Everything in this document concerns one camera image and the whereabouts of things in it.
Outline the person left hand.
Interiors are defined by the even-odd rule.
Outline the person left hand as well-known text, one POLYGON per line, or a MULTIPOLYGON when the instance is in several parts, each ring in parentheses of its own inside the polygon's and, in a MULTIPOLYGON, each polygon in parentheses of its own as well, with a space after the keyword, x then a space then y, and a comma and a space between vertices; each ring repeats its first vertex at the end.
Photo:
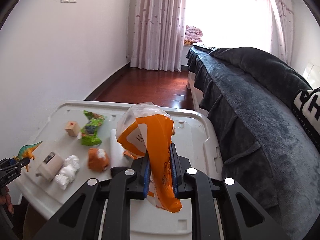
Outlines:
POLYGON ((11 215, 14 214, 14 207, 11 202, 11 196, 9 194, 9 189, 7 186, 1 189, 1 205, 6 205, 8 208, 8 211, 11 215))

